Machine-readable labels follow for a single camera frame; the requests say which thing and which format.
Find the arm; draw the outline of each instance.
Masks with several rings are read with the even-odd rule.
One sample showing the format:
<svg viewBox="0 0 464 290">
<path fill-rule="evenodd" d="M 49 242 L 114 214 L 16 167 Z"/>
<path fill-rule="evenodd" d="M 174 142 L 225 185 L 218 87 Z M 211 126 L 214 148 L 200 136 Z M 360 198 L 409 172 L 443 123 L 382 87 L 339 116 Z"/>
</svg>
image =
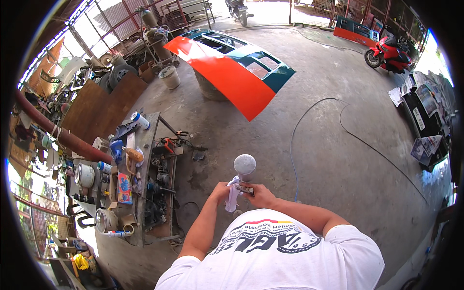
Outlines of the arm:
<svg viewBox="0 0 464 290">
<path fill-rule="evenodd" d="M 324 237 L 334 226 L 350 224 L 344 218 L 328 209 L 276 198 L 262 184 L 241 183 L 241 185 L 254 189 L 254 196 L 244 193 L 244 196 L 254 206 L 285 213 L 310 228 L 314 233 L 322 234 Z"/>
<path fill-rule="evenodd" d="M 203 261 L 206 257 L 206 253 L 213 242 L 218 205 L 221 204 L 229 194 L 230 187 L 226 185 L 227 182 L 219 182 L 216 185 L 213 192 L 206 200 L 197 219 L 188 230 L 184 245 L 177 258 L 194 256 L 200 261 Z"/>
</svg>

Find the yellow bag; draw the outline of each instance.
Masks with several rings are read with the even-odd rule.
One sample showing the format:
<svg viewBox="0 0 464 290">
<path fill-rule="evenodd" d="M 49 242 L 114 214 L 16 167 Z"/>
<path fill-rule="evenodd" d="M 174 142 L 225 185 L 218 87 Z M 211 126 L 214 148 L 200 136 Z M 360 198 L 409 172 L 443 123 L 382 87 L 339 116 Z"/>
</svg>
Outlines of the yellow bag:
<svg viewBox="0 0 464 290">
<path fill-rule="evenodd" d="M 82 254 L 76 254 L 72 258 L 74 259 L 74 262 L 76 263 L 76 266 L 79 270 L 88 269 L 89 260 L 86 257 L 82 256 Z"/>
</svg>

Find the white t-shirt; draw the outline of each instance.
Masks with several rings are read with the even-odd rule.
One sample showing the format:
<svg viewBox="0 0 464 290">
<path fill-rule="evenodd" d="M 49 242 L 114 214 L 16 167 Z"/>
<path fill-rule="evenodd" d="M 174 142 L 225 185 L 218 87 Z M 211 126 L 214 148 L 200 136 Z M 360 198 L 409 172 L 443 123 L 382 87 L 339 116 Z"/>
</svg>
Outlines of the white t-shirt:
<svg viewBox="0 0 464 290">
<path fill-rule="evenodd" d="M 373 289 L 384 266 L 379 247 L 354 226 L 319 238 L 286 214 L 258 209 L 238 216 L 203 261 L 175 260 L 155 289 Z"/>
</svg>

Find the paint spray gun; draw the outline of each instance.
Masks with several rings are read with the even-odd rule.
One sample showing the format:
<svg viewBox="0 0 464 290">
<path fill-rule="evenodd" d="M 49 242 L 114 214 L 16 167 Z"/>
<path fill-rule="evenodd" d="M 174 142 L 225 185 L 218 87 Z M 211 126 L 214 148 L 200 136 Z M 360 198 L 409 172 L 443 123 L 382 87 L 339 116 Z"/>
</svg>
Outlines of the paint spray gun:
<svg viewBox="0 0 464 290">
<path fill-rule="evenodd" d="M 256 169 L 256 160 L 253 156 L 249 154 L 242 154 L 235 158 L 233 162 L 233 167 L 237 171 L 237 176 L 240 179 L 240 182 L 250 182 L 253 179 Z M 251 195 L 254 194 L 252 187 L 246 187 L 239 185 L 238 183 L 234 184 L 235 188 L 241 192 L 246 192 Z"/>
</svg>

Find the hand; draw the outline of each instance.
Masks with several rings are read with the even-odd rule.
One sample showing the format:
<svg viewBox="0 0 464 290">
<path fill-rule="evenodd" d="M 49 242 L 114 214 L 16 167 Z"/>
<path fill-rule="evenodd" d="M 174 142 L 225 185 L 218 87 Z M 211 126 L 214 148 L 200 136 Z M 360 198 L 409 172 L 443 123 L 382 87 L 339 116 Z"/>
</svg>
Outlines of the hand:
<svg viewBox="0 0 464 290">
<path fill-rule="evenodd" d="M 249 193 L 243 193 L 243 196 L 248 198 L 252 205 L 258 208 L 269 208 L 271 209 L 276 203 L 277 198 L 272 192 L 269 191 L 263 184 L 251 184 L 241 182 L 240 185 L 246 187 L 252 187 L 254 190 L 254 196 Z"/>
<path fill-rule="evenodd" d="M 218 205 L 221 204 L 229 196 L 230 186 L 227 184 L 228 182 L 219 181 L 208 199 L 214 199 Z"/>
</svg>

